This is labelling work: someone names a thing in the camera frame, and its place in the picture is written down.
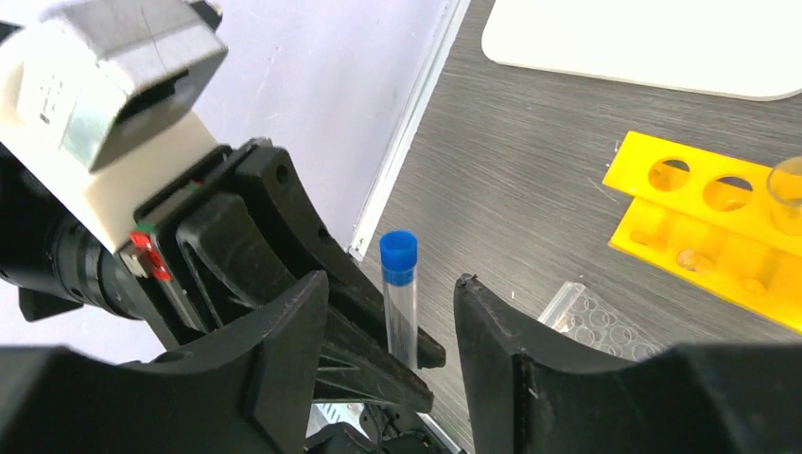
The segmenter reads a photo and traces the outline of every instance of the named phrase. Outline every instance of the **yellow test tube rack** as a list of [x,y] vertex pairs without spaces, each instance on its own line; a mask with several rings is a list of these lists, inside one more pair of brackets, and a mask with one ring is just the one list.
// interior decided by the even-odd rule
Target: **yellow test tube rack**
[[802,332],[802,217],[778,211],[771,171],[629,132],[603,181],[634,197],[610,246]]

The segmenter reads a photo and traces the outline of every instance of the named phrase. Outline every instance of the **clear plastic tube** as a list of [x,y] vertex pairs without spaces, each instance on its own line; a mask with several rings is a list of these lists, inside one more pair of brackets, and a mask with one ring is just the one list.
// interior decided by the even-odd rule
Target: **clear plastic tube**
[[802,236],[802,156],[776,165],[769,174],[768,186],[776,228]]
[[390,354],[410,369],[418,368],[418,240],[406,231],[379,241],[384,277],[384,310]]

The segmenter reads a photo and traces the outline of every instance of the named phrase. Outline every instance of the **black plastic part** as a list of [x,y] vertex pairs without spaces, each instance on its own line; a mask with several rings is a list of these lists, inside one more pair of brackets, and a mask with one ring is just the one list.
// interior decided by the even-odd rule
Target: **black plastic part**
[[306,439],[307,454],[381,453],[371,442],[346,423],[330,424]]
[[414,435],[401,435],[376,444],[345,423],[322,428],[306,439],[308,454],[440,454]]
[[15,158],[0,160],[0,175],[0,278],[25,290],[24,315],[40,320],[86,304],[138,318],[131,298],[116,297],[129,277],[115,274],[112,255],[55,198],[31,191]]
[[217,31],[220,23],[223,20],[223,16],[218,12],[217,9],[206,2],[191,2],[189,6],[198,13],[201,19],[203,19],[208,26]]
[[151,106],[173,97],[176,94],[176,83],[187,76],[189,76],[189,71],[183,71],[170,79],[163,80],[147,88],[139,95],[131,98],[131,100],[123,106],[120,113],[117,114],[117,117],[114,119],[114,125],[121,125],[125,123],[126,120],[149,109]]
[[[165,288],[173,286],[171,291],[162,292],[162,298],[169,300],[162,306],[170,306],[172,313],[202,317],[208,314],[214,324],[211,329],[214,329],[242,316],[245,313],[242,309],[250,310],[256,307],[254,304],[268,301],[299,277],[287,268],[288,257],[293,254],[280,256],[274,252],[275,245],[291,241],[291,238],[282,230],[270,230],[271,226],[265,223],[266,219],[277,219],[280,215],[266,214],[270,210],[269,201],[246,199],[237,184],[242,164],[253,156],[275,153],[286,152],[273,148],[267,141],[251,141],[229,153],[208,175],[201,178],[196,174],[194,179],[200,180],[202,185],[169,211],[153,203],[149,212],[140,212],[143,219],[153,224],[151,240],[172,276],[169,283],[161,284]],[[190,176],[186,175],[172,187],[182,188],[189,180]],[[298,181],[287,184],[300,186]],[[165,192],[159,199],[168,201],[169,196]],[[296,194],[294,203],[303,206],[304,200]],[[161,215],[154,219],[154,213]],[[299,249],[295,254],[308,252]],[[347,259],[342,250],[339,254]],[[354,266],[350,260],[346,262],[349,267]],[[370,281],[366,278],[364,281],[377,292]],[[334,301],[333,295],[330,291],[329,302]],[[157,298],[154,294],[150,300]],[[351,303],[352,306],[358,304],[360,300]],[[377,322],[381,321],[364,316],[349,318],[330,307],[315,400],[367,401],[430,411],[433,395],[426,384],[389,355],[377,339],[363,331],[364,324]],[[181,324],[192,326],[193,323],[184,316]],[[380,327],[381,339],[386,340],[383,322]]]
[[371,402],[429,412],[434,395],[418,375],[330,306],[315,400]]
[[19,30],[21,27],[16,24],[0,21],[0,43],[2,43],[11,33]]
[[[186,217],[176,237],[205,303],[221,323],[241,316],[242,309],[257,308],[295,282],[239,196],[212,195]],[[316,401],[431,410],[433,395],[417,375],[335,308],[329,307],[326,319]]]
[[224,305],[256,308],[236,295],[250,295],[254,302],[262,304],[295,283],[259,233],[239,196],[214,195],[181,223],[176,238],[220,326],[231,321],[227,314],[232,309]]
[[802,450],[800,345],[677,346],[635,364],[527,317],[470,275],[454,315],[477,454]]
[[302,452],[327,294],[310,274],[150,364],[0,350],[0,452]]
[[31,290],[19,289],[20,312],[27,322],[36,322],[54,315],[83,307],[81,303],[64,300],[58,296]]
[[414,410],[400,406],[365,404],[359,418],[362,430],[370,440],[382,440],[388,452],[422,452],[427,454],[458,454],[438,437],[439,434],[423,422]]
[[[306,195],[289,154],[282,148],[252,153],[236,169],[237,192],[249,206],[262,235],[296,277],[325,270],[331,282],[329,304],[387,349],[381,292],[328,234]],[[445,349],[419,331],[418,363],[442,367]]]
[[116,294],[136,306],[137,313],[148,323],[153,334],[167,350],[188,344],[203,336],[200,331],[182,323],[158,281],[136,278],[126,269],[118,256],[114,259],[117,264],[113,272],[118,283],[115,288]]
[[[158,192],[150,201],[144,203],[134,212],[134,220],[142,221],[146,216],[157,211],[157,208],[176,191],[181,190],[190,182],[203,182],[209,180],[220,167],[225,166],[226,161],[235,153],[230,147],[220,146],[210,151],[209,154],[190,167],[183,175],[174,182],[168,184],[162,191]],[[193,205],[184,208],[182,214],[191,212],[197,204],[195,199]],[[170,226],[175,229],[179,219],[173,218]],[[193,285],[193,276],[188,267],[183,263],[183,256],[178,243],[173,236],[167,241],[171,246],[161,251],[166,262],[167,269],[177,270],[173,274],[173,281],[169,283],[154,282],[152,279],[138,279],[141,289],[147,294],[147,298],[137,300],[140,312],[148,324],[153,327],[159,340],[165,345],[181,345],[193,341],[201,336],[203,332],[211,331],[216,327],[212,314],[202,302],[201,290],[197,285]]]

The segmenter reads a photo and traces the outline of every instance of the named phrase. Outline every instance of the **gray table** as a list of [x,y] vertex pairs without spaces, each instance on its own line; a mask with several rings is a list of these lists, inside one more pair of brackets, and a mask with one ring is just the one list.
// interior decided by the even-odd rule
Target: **gray table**
[[[601,181],[630,130],[772,166],[802,153],[802,97],[755,103],[500,66],[480,47],[492,5],[473,0],[377,231],[421,240],[421,324],[448,353],[422,376],[446,430],[471,446],[451,306],[463,272],[534,317],[563,282],[583,282],[667,344],[798,340],[608,248],[630,199]],[[375,238],[364,269],[376,278],[377,256]]]

